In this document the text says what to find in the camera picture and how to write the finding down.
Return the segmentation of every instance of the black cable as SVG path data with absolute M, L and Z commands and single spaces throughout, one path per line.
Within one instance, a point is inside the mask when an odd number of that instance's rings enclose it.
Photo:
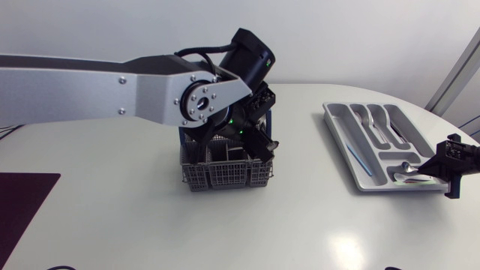
M 473 135 L 477 134 L 478 132 L 480 132 L 480 130 L 477 130 L 474 133 L 471 133 L 470 136 L 473 136 Z
M 11 130 L 13 130 L 13 128 L 9 128 L 9 129 L 6 129 L 6 130 L 2 130 L 2 131 L 0 131 L 0 133 L 4 133 L 4 132 L 7 132 L 7 131 L 11 131 Z
M 205 61 L 207 61 L 208 63 L 208 66 L 210 66 L 210 71 L 212 74 L 214 74 L 215 76 L 217 76 L 217 71 L 215 70 L 215 65 L 213 64 L 213 61 L 210 59 L 210 57 L 206 54 L 206 53 L 199 53 L 200 56 L 202 56 Z
M 75 268 L 66 266 L 66 265 L 61 265 L 61 266 L 55 266 L 52 268 L 48 268 L 47 270 L 75 270 Z
M 189 54 L 194 54 L 194 53 L 225 53 L 231 50 L 234 50 L 237 47 L 236 43 L 230 43 L 225 46 L 217 46 L 217 47 L 197 47 L 197 48 L 188 48 L 188 49 L 182 49 L 178 52 L 175 52 L 174 54 L 176 56 L 186 56 Z
M 473 118 L 472 120 L 468 121 L 467 123 L 462 124 L 462 125 L 461 125 L 460 127 L 458 127 L 458 128 L 463 128 L 464 126 L 466 126 L 466 125 L 470 124 L 471 122 L 475 121 L 478 117 L 480 117 L 480 115 L 477 116 L 477 117 L 475 117 L 475 118 Z
M 6 134 L 0 136 L 0 140 L 3 139 L 3 138 L 5 138 L 6 136 L 10 135 L 12 132 L 16 131 L 17 129 L 19 129 L 19 128 L 21 128 L 21 127 L 23 127 L 23 124 L 17 125 L 16 127 L 13 127 L 13 128 L 11 128 L 11 129 L 9 129 L 9 130 L 3 130 L 3 131 L 0 132 L 0 133 L 6 132 L 6 131 L 8 131 L 8 132 L 7 132 Z

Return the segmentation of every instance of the robotic arm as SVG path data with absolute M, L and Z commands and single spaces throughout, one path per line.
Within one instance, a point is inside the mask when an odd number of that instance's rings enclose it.
M 207 53 L 225 53 L 218 67 Z M 182 58 L 198 53 L 207 62 Z M 138 116 L 183 127 L 201 145 L 215 135 L 239 140 L 252 158 L 270 161 L 278 142 L 256 128 L 275 103 L 263 82 L 272 51 L 239 29 L 221 47 L 126 63 L 0 55 L 0 126 Z
M 480 173 L 480 147 L 461 143 L 460 135 L 452 134 L 436 145 L 436 154 L 418 168 L 418 173 L 448 182 L 450 191 L 445 196 L 458 199 L 462 176 Z

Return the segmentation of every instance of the cutlery organizer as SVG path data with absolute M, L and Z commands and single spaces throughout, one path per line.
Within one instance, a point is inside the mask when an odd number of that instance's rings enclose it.
M 407 161 L 419 167 L 435 155 L 399 106 L 389 103 L 324 103 L 324 119 L 360 191 L 447 191 L 448 184 L 404 184 L 395 173 Z

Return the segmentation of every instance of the table surface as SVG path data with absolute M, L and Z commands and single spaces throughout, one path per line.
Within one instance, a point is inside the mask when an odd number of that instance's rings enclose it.
M 434 146 L 461 130 L 411 103 L 342 85 L 271 85 L 267 187 L 192 193 L 176 127 L 140 118 L 25 126 L 0 172 L 61 173 L 4 269 L 478 269 L 480 175 L 460 199 L 357 189 L 323 102 L 398 104 Z

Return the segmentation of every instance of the gray wall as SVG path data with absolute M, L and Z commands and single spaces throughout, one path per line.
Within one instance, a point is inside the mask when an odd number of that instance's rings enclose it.
M 478 0 L 3 0 L 0 53 L 123 62 L 227 44 L 241 26 L 277 56 L 270 83 L 358 86 L 423 107 L 479 14 Z

